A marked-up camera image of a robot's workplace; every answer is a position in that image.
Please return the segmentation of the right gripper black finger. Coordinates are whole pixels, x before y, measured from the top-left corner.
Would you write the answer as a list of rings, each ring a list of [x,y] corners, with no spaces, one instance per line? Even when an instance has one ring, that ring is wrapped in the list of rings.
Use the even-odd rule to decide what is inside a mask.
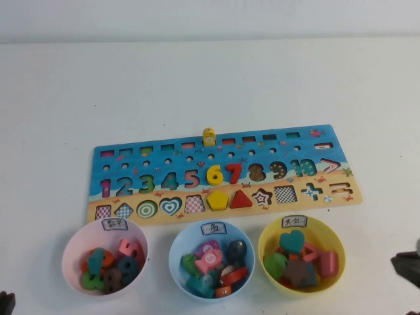
[[[390,261],[397,275],[419,288],[419,254],[416,251],[397,253]]]

